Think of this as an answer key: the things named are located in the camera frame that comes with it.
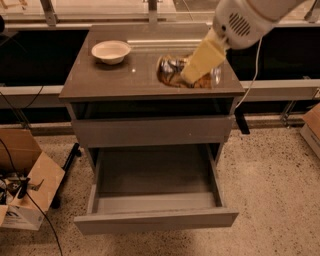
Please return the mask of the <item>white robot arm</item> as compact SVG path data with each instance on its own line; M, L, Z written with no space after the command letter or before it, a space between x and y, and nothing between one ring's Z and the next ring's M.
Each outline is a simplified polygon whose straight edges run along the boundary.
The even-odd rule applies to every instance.
M246 49L305 0L220 0L212 26L188 58L182 78L190 84L218 67L228 49Z

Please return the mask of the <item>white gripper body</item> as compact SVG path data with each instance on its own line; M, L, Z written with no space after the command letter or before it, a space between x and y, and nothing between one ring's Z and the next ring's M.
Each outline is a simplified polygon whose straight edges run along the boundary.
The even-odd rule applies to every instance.
M269 33L276 21L262 0L220 0L213 30L225 49L246 49Z

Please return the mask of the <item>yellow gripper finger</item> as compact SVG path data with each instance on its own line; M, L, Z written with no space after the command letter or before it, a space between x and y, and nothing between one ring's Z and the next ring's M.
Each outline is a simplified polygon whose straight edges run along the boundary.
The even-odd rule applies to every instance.
M211 28L188 58L181 77L187 83L195 83L225 60L227 49L225 40Z

